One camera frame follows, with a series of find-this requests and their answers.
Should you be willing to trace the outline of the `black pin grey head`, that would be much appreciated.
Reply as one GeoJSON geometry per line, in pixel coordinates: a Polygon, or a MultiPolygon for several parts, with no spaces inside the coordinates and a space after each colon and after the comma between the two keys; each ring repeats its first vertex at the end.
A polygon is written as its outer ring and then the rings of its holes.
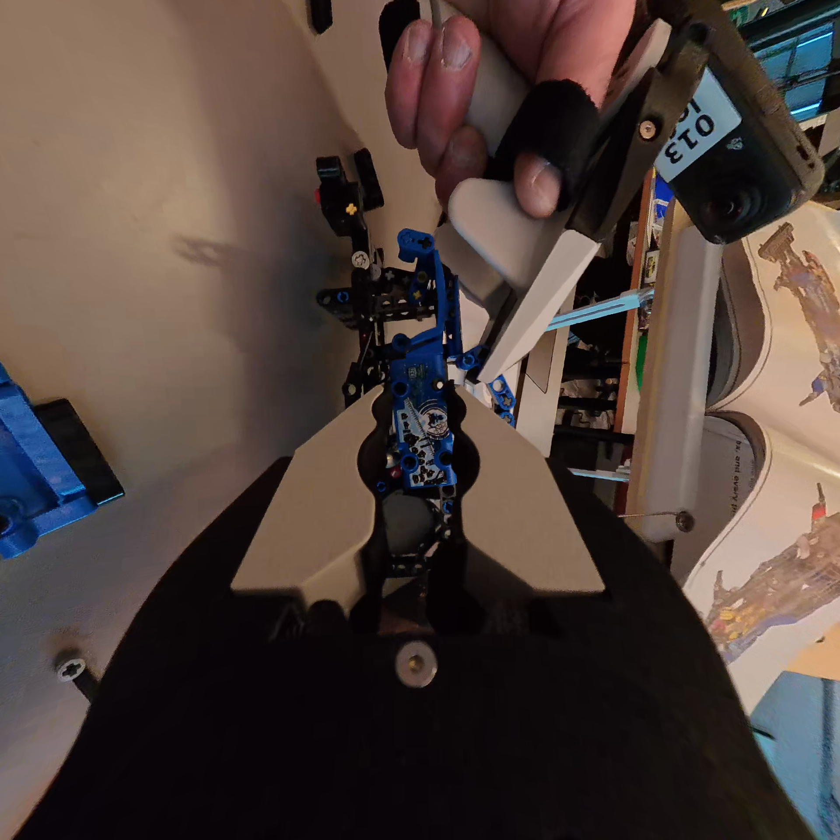
{"type": "Polygon", "coordinates": [[[91,704],[98,696],[100,679],[88,665],[78,647],[66,647],[56,655],[54,670],[58,681],[73,685],[91,704]]]}

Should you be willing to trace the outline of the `open instruction booklet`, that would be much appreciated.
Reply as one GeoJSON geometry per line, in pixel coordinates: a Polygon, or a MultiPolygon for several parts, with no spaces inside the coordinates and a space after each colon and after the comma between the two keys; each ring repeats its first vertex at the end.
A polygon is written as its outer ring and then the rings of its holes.
{"type": "Polygon", "coordinates": [[[732,382],[705,418],[673,572],[751,711],[838,624],[838,211],[807,203],[723,268],[732,382]]]}

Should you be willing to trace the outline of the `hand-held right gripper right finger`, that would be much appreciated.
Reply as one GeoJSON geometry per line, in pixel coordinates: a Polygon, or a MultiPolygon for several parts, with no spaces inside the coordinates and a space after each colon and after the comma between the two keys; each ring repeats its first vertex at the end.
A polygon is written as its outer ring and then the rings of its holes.
{"type": "Polygon", "coordinates": [[[604,583],[541,453],[463,387],[479,459],[462,497],[465,588],[476,599],[596,595],[604,583]]]}

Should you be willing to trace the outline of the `grey desk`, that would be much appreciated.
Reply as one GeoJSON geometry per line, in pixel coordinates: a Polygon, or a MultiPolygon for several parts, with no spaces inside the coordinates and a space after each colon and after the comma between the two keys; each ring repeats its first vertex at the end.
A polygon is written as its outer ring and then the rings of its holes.
{"type": "Polygon", "coordinates": [[[187,545],[340,409],[314,158],[371,148],[388,249],[438,209],[448,117],[424,163],[394,140],[382,5],[315,36],[304,2],[2,2],[2,362],[69,398],[125,489],[2,562],[2,838],[86,716],[57,655],[109,667],[187,545]]]}

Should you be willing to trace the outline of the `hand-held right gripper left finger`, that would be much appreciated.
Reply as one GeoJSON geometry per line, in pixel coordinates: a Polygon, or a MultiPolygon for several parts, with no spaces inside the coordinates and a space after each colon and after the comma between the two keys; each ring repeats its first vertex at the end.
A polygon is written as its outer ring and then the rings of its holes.
{"type": "Polygon", "coordinates": [[[378,385],[300,446],[239,565],[231,589],[302,602],[357,602],[361,550],[373,534],[375,500],[358,456],[375,431],[378,385]]]}

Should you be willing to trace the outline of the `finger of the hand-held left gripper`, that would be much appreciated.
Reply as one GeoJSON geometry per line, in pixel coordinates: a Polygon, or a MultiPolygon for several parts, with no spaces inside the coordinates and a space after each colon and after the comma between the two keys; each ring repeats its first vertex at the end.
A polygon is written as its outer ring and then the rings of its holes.
{"type": "Polygon", "coordinates": [[[600,246],[579,232],[562,233],[505,321],[477,375],[478,382],[492,383],[534,349],[600,246]]]}

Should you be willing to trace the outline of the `short black beam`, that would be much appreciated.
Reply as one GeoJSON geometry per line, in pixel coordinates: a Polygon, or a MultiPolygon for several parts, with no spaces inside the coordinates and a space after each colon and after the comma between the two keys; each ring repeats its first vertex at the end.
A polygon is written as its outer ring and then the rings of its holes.
{"type": "Polygon", "coordinates": [[[367,148],[353,153],[353,164],[358,176],[364,211],[369,213],[384,206],[385,200],[373,159],[367,148]]]}

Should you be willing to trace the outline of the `blue panel piece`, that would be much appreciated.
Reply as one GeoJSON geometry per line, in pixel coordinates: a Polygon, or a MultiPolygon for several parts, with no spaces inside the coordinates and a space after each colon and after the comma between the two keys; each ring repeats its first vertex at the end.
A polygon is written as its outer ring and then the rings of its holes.
{"type": "Polygon", "coordinates": [[[2,560],[18,557],[47,534],[123,495],[119,478],[70,401],[34,404],[2,367],[2,560]]]}

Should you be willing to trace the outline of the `toy truck model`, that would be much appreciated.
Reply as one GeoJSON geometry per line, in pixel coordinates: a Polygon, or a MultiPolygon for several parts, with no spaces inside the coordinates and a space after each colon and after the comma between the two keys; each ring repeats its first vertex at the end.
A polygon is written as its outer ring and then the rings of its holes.
{"type": "Polygon", "coordinates": [[[404,520],[392,525],[388,537],[387,574],[414,578],[427,571],[453,531],[457,478],[447,404],[450,371],[478,372],[489,351],[484,344],[464,345],[459,279],[438,254],[434,237],[403,229],[398,256],[409,267],[386,266],[383,250],[372,244],[358,176],[345,171],[338,155],[317,157],[315,167],[316,203],[332,232],[352,247],[349,284],[321,289],[316,301],[358,335],[359,355],[342,385],[345,407],[376,385],[391,396],[385,462],[374,494],[385,515],[404,520]]]}

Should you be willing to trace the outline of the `person's left hand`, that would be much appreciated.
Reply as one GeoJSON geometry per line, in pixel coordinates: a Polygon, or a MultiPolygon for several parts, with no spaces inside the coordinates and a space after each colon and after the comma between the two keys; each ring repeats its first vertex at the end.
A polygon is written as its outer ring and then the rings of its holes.
{"type": "Polygon", "coordinates": [[[603,103],[634,21],[627,1],[463,1],[435,28],[417,19],[395,42],[385,103],[396,141],[415,150],[444,210],[456,186],[483,176],[487,143],[466,123],[481,33],[535,85],[569,80],[603,103]]]}

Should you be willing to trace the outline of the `white book stand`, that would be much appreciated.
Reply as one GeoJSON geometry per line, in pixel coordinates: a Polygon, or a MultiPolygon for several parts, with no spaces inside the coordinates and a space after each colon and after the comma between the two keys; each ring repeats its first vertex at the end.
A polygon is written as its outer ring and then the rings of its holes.
{"type": "Polygon", "coordinates": [[[746,240],[708,243],[674,197],[645,186],[633,274],[595,259],[577,291],[643,310],[565,325],[521,376],[518,430],[579,476],[687,584],[763,467],[758,425],[726,408],[760,362],[765,320],[746,240]]]}

